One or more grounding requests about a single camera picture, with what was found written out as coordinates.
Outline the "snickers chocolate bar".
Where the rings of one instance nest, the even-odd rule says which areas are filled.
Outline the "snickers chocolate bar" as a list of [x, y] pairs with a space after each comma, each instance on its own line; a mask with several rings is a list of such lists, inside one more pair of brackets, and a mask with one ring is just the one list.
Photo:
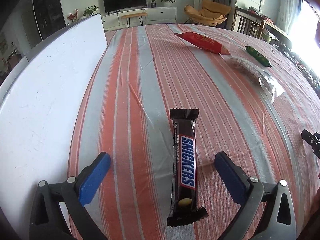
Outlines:
[[199, 109], [172, 108], [170, 119], [174, 127], [174, 165], [170, 213], [167, 226], [185, 226], [208, 216], [197, 205], [197, 161], [195, 124]]

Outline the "clear bag brown cakes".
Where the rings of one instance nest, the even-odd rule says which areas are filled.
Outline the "clear bag brown cakes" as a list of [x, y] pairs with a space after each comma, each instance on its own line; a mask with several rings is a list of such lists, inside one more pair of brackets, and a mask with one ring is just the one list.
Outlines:
[[276, 78], [251, 61], [232, 55], [222, 55], [221, 57], [226, 63], [233, 65], [236, 69], [246, 74], [251, 81], [257, 83], [270, 103], [274, 103], [275, 98], [284, 93], [283, 87]]

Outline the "striped red grey tablecloth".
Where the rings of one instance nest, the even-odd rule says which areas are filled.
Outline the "striped red grey tablecloth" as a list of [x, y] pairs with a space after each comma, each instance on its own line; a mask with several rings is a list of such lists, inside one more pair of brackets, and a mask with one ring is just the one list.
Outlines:
[[[79, 196], [106, 239], [218, 239], [253, 183], [284, 187], [302, 233], [316, 211], [319, 159], [301, 137], [319, 131], [319, 96], [276, 48], [234, 31], [157, 24], [103, 31], [68, 161], [78, 176], [102, 152]], [[252, 182], [242, 185], [225, 152]]]

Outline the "green snack roll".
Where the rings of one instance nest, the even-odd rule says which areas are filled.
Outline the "green snack roll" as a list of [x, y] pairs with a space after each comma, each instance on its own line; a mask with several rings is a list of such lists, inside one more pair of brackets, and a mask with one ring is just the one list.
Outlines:
[[246, 46], [246, 51], [264, 67], [271, 67], [270, 61], [251, 46]]

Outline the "white storage box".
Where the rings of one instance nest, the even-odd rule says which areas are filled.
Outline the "white storage box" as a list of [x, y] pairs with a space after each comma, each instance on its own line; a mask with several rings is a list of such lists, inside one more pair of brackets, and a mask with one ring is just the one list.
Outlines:
[[67, 177], [76, 117], [106, 47], [91, 16], [47, 38], [1, 85], [1, 209], [22, 238], [38, 182]]

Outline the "cluttered side table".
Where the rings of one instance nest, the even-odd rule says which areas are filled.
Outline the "cluttered side table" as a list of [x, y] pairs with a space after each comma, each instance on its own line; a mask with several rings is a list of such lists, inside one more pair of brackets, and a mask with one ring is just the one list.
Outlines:
[[316, 42], [318, 21], [303, 23], [297, 18], [289, 33], [285, 33], [272, 22], [265, 21], [263, 34], [274, 35], [278, 50], [283, 53], [306, 78], [310, 86], [319, 95], [319, 46]]

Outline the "wooden dining chair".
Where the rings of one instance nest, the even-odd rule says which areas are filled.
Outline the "wooden dining chair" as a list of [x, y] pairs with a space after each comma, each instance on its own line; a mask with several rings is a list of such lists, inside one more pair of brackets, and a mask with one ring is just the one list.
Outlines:
[[261, 39], [266, 20], [246, 9], [235, 7], [232, 31]]

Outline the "red snack packet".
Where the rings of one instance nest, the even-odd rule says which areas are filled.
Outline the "red snack packet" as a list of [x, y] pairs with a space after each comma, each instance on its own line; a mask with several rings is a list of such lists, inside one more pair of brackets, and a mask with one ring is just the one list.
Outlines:
[[215, 41], [214, 39], [194, 33], [194, 32], [185, 32], [185, 33], [174, 33], [174, 35], [182, 38], [183, 40], [193, 44], [194, 46], [209, 51], [214, 54], [221, 54], [221, 55], [230, 55], [228, 49], [223, 46], [221, 43]]

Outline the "orange lounge chair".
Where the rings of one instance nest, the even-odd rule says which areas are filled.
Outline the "orange lounge chair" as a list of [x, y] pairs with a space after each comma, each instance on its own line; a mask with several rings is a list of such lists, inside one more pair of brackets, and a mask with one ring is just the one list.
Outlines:
[[231, 10], [230, 6], [210, 0], [202, 0], [202, 8], [200, 10], [196, 10], [191, 5], [184, 7], [184, 12], [188, 16], [189, 22], [210, 27], [215, 27], [225, 22]]

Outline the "red flowers vase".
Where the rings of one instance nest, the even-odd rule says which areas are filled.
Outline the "red flowers vase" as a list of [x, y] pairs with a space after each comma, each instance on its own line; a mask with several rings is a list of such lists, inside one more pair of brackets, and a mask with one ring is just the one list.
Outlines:
[[78, 12], [79, 12], [79, 9], [76, 8], [73, 13], [70, 12], [67, 15], [68, 25], [71, 25], [72, 23], [75, 23], [78, 20]]

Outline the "green plant white vase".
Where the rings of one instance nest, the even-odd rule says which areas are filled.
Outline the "green plant white vase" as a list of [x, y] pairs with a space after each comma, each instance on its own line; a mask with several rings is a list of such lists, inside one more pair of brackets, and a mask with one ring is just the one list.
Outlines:
[[89, 17], [89, 16], [94, 15], [98, 9], [99, 9], [99, 7], [97, 7], [96, 5], [91, 5], [91, 6], [87, 7], [83, 12], [83, 17]]

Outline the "wooden stool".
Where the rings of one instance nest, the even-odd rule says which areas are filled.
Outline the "wooden stool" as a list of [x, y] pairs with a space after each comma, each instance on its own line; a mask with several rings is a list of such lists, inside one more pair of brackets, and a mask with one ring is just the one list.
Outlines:
[[144, 20], [145, 20], [147, 15], [148, 15], [147, 12], [139, 12], [139, 13], [134, 13], [134, 14], [127, 14], [127, 15], [123, 15], [121, 17], [121, 20], [125, 21], [126, 26], [128, 28], [136, 27], [136, 26], [139, 26], [139, 25], [144, 25]]

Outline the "white tv cabinet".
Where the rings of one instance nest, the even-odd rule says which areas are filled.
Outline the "white tv cabinet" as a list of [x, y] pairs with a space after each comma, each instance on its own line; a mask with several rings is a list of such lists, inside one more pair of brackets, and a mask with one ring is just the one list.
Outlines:
[[148, 24], [177, 22], [176, 7], [141, 8], [115, 12], [101, 17], [104, 30], [112, 31]]

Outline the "small potted plant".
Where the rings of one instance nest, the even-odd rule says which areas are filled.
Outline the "small potted plant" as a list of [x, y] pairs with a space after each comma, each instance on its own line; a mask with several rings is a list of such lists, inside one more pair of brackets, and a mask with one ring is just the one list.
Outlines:
[[150, 3], [151, 7], [155, 8], [156, 7], [156, 0], [150, 0], [150, 1], [151, 1], [151, 3]]

